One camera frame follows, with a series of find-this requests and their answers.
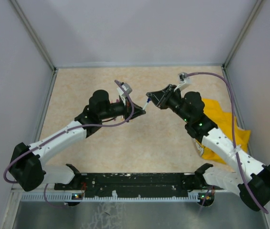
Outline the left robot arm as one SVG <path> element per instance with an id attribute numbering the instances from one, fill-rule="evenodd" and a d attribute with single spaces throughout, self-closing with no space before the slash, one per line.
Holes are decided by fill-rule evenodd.
<path id="1" fill-rule="evenodd" d="M 62 130 L 28 146 L 16 145 L 9 172 L 26 192 L 42 184 L 62 184 L 76 189 L 82 183 L 79 171 L 70 164 L 50 166 L 48 161 L 70 145 L 93 135 L 102 127 L 104 119 L 122 116 L 129 121 L 144 114 L 145 110 L 132 103 L 123 92 L 117 102 L 111 103 L 107 91 L 97 90 L 82 113 Z"/>

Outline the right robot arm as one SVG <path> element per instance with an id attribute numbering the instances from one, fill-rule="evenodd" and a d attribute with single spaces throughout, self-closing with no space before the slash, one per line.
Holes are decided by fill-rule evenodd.
<path id="1" fill-rule="evenodd" d="M 178 86 L 169 84 L 146 96 L 159 109 L 170 109 L 185 121 L 187 133 L 215 152 L 234 172 L 203 165 L 195 177 L 196 185 L 205 189 L 217 186 L 239 196 L 251 210 L 260 211 L 270 201 L 270 164 L 256 160 L 233 142 L 205 113 L 199 92 L 181 95 Z"/>

